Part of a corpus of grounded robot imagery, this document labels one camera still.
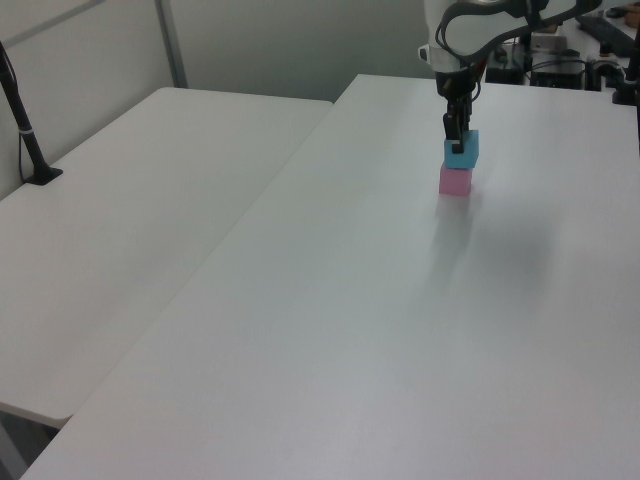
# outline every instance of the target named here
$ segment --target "table leg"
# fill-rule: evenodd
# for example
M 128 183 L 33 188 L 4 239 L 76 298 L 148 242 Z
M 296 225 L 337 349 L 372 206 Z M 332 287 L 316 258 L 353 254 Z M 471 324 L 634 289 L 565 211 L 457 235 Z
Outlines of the table leg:
M 2 422 L 0 422 L 0 462 L 2 462 L 14 480 L 22 477 L 28 468 Z

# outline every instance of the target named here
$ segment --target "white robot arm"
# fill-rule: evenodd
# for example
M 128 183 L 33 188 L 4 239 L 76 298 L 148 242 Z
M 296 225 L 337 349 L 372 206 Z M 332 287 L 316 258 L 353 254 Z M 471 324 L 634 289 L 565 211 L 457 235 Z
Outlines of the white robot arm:
M 485 59 L 504 40 L 516 38 L 593 10 L 630 0 L 424 0 L 429 45 L 420 50 L 436 73 L 438 93 L 448 101 L 444 116 L 454 154 L 464 153 L 471 95 Z
M 424 0 L 429 63 L 458 71 L 488 56 L 504 40 L 629 0 Z

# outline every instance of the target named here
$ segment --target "white table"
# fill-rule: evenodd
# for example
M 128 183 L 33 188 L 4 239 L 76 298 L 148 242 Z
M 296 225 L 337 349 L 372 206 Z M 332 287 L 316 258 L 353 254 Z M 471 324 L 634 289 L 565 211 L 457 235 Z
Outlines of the white table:
M 330 107 L 159 90 L 0 202 L 0 410 L 63 425 Z
M 467 200 L 443 108 L 359 77 L 25 480 L 636 478 L 635 110 L 486 85 Z

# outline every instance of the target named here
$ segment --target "blue cube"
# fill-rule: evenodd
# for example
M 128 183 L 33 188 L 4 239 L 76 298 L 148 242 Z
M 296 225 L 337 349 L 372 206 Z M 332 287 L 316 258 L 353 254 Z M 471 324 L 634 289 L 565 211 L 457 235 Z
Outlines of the blue cube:
M 480 155 L 480 135 L 477 130 L 469 130 L 463 134 L 464 153 L 453 153 L 451 140 L 444 141 L 444 164 L 456 170 L 473 170 Z

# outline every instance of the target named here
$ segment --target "stacked cubes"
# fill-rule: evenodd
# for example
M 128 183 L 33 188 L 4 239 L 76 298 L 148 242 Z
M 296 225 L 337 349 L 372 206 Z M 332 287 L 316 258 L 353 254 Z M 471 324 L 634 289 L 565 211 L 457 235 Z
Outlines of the stacked cubes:
M 444 164 L 440 170 L 440 194 L 468 197 L 471 193 L 471 177 L 480 154 L 480 138 L 477 130 L 464 132 L 464 153 L 454 154 L 451 141 L 444 142 Z

